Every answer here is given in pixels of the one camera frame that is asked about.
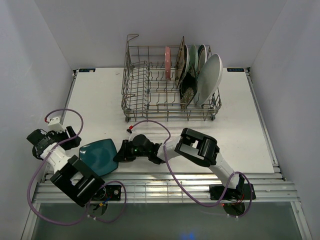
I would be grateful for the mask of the pink dotted scalloped plate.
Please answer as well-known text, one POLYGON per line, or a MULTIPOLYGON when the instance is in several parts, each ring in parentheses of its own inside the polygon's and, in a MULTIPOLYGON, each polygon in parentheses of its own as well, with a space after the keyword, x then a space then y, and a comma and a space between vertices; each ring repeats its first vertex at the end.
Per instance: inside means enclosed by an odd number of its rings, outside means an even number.
POLYGON ((165 47, 165 59, 164 59, 164 68, 165 68, 165 79, 167 81, 171 80, 171 48, 169 46, 165 47))

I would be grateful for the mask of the green red rimmed white plate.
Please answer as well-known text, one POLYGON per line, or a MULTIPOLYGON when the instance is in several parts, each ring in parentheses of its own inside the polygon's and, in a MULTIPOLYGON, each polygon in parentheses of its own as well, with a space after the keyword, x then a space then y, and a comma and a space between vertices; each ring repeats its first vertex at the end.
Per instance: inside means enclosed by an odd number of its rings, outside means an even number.
POLYGON ((206 61, 208 60, 207 57, 207 48, 204 44, 201 44, 198 48, 198 73, 200 73, 201 69, 203 68, 203 66, 205 65, 206 61))

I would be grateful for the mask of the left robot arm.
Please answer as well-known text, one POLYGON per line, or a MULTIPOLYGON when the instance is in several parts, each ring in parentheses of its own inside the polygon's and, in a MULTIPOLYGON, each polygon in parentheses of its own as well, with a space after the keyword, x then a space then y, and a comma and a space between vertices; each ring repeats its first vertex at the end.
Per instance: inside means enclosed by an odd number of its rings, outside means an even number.
POLYGON ((104 186, 104 180, 76 155, 68 156, 66 151, 76 148, 81 138, 71 126, 66 129, 36 129, 27 138, 33 146, 32 155, 46 162, 53 168, 50 181, 73 202, 84 207, 90 200, 121 200, 120 184, 104 186))

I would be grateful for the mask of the dark teal plate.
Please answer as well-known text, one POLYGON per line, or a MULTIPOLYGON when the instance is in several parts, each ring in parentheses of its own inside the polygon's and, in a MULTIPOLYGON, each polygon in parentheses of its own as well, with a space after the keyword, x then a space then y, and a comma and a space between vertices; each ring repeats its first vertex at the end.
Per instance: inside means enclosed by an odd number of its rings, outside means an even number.
POLYGON ((91 142, 79 148, 79 158, 98 176, 115 171, 119 163, 114 161, 116 146, 111 138, 91 142))

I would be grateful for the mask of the white oval plate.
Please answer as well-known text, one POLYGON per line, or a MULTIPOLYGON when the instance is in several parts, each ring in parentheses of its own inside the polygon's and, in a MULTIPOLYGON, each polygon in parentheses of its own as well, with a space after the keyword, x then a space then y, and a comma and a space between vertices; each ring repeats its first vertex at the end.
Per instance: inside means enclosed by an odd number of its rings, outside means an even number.
POLYGON ((197 78, 197 93, 194 104, 203 105, 215 93, 223 75, 223 63, 218 54, 213 54, 202 67, 197 78))

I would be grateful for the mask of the cream floral square plate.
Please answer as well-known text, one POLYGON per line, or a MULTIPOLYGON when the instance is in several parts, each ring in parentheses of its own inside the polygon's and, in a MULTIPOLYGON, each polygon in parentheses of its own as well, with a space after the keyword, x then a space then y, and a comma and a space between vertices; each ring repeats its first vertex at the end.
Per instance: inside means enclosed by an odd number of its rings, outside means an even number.
POLYGON ((179 45, 176 62, 175 62, 175 83, 176 87, 179 88, 184 71, 185 71, 185 37, 183 36, 179 45))

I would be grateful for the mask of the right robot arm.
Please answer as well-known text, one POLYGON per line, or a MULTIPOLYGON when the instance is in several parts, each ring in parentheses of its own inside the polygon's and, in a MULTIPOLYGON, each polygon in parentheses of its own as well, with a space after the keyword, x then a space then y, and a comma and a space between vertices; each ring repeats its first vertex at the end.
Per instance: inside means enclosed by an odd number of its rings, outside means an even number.
POLYGON ((153 143, 144 134, 128 130, 130 137, 122 141, 123 162, 146 157, 156 165, 167 163, 176 157, 184 157, 192 163, 210 169, 226 187, 227 199, 240 199, 244 193, 244 178, 224 160, 215 138, 191 128, 184 128, 174 139, 153 143))

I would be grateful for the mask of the green floral plate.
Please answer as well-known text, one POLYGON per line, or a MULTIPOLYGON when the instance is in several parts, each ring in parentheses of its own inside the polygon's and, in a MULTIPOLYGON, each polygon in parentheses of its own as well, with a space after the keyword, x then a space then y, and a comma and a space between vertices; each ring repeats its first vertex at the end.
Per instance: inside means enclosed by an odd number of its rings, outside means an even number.
POLYGON ((189 69, 194 67, 194 70, 198 71, 198 50, 197 47, 193 44, 189 49, 189 69))

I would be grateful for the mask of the black floral square plate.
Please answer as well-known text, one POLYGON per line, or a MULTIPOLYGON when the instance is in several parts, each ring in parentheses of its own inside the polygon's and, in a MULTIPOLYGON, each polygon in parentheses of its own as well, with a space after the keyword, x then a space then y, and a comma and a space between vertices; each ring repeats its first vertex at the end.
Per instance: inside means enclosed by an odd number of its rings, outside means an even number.
POLYGON ((180 93, 180 107, 182 110, 187 109, 188 105, 194 99, 198 91, 198 72, 195 65, 189 67, 185 77, 179 88, 180 93))

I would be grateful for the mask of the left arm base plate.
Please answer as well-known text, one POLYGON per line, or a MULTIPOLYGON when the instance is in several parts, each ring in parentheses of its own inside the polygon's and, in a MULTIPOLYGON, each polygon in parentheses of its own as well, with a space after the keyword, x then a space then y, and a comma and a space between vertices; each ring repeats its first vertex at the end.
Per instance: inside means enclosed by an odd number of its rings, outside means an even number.
POLYGON ((105 201, 120 201, 122 186, 120 184, 107 185, 105 189, 105 201))

